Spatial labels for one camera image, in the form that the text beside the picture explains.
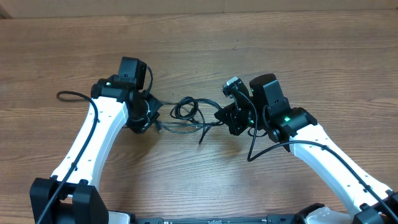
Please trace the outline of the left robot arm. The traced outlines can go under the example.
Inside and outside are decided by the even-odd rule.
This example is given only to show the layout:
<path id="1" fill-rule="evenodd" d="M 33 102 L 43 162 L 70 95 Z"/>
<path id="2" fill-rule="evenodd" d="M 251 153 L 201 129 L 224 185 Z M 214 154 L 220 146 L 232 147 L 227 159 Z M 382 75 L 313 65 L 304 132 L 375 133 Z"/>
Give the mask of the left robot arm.
<path id="1" fill-rule="evenodd" d="M 98 80 L 85 121 L 72 147 L 50 178 L 36 178 L 30 201 L 36 223 L 134 223 L 128 212 L 108 210 L 98 187 L 116 136 L 123 127 L 143 134 L 159 117 L 162 103 L 144 88 L 150 67 L 123 57 L 119 71 Z"/>

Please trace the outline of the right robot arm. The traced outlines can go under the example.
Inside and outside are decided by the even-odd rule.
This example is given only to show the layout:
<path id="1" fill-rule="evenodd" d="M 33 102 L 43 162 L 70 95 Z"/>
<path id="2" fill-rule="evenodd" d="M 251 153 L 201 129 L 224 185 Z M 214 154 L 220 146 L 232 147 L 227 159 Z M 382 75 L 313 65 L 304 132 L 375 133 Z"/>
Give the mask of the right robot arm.
<path id="1" fill-rule="evenodd" d="M 233 77 L 222 92 L 234 101 L 216 112 L 215 118 L 226 124 L 232 135 L 239 136 L 247 128 L 263 129 L 275 143 L 257 154 L 250 152 L 249 162 L 284 147 L 312 168 L 346 209 L 340 213 L 314 203 L 295 215 L 278 218 L 278 222 L 397 223 L 397 192 L 357 165 L 308 111 L 290 107 L 273 73 L 254 78 L 249 86 Z"/>

